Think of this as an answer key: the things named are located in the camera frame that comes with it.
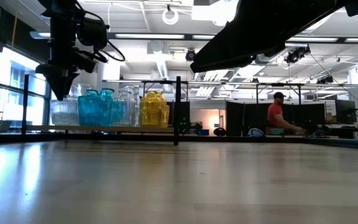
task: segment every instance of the shelf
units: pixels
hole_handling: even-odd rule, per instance
[[[42,130],[119,131],[124,133],[173,133],[173,128],[53,126],[53,125],[27,125],[27,130],[28,131],[42,131]]]

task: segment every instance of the glass bottle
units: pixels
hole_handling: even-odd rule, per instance
[[[139,126],[139,124],[137,125],[136,124],[136,116],[137,116],[137,99],[136,98],[139,98],[139,89],[137,89],[135,86],[133,85],[130,85],[130,86],[125,86],[124,89],[126,91],[129,91],[131,92],[132,94],[132,100],[131,100],[131,103],[132,103],[132,124],[131,126],[132,127],[136,127],[136,126]]]
[[[114,90],[110,88],[102,88],[101,99],[103,109],[101,110],[102,126],[111,127],[113,122],[113,94]]]
[[[162,96],[162,91],[156,91],[155,96],[160,101],[160,114],[159,114],[159,118],[158,118],[158,126],[162,127],[162,126],[164,126],[163,123],[164,123],[164,116],[165,116],[165,109],[166,109],[165,105],[167,105],[167,101]]]
[[[161,101],[156,97],[154,91],[148,91],[145,98],[140,102],[140,126],[158,127],[160,117]]]
[[[139,127],[140,123],[140,96],[139,96],[139,85],[133,85],[134,87],[134,99],[135,99],[135,121],[134,126]]]
[[[78,125],[78,92],[77,86],[72,85],[70,95],[62,101],[50,101],[50,116],[52,124],[63,126]]]
[[[87,90],[85,96],[78,97],[80,125],[100,126],[102,99],[96,90]]]
[[[129,127],[132,125],[132,111],[134,107],[134,97],[132,95],[132,92],[127,90],[120,91],[119,101],[121,104],[121,114],[117,125]]]

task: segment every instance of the wall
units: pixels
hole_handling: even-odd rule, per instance
[[[223,124],[219,124],[220,116],[223,116]],[[200,121],[203,123],[203,129],[208,129],[209,135],[215,136],[213,134],[213,131],[216,129],[215,124],[219,124],[221,128],[226,128],[226,111],[190,109],[190,122]]]

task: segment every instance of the air duct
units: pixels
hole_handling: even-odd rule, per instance
[[[153,40],[147,44],[147,55],[152,57],[157,64],[157,69],[161,80],[168,80],[167,60],[170,58],[168,44],[161,40]],[[164,93],[173,93],[173,86],[162,85]]]

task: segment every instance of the spotlight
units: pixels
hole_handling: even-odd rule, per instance
[[[196,52],[194,51],[194,49],[188,49],[186,54],[186,61],[192,62],[195,56]]]
[[[307,47],[297,47],[294,51],[288,53],[284,61],[288,64],[297,63],[309,53],[311,53],[309,45]]]

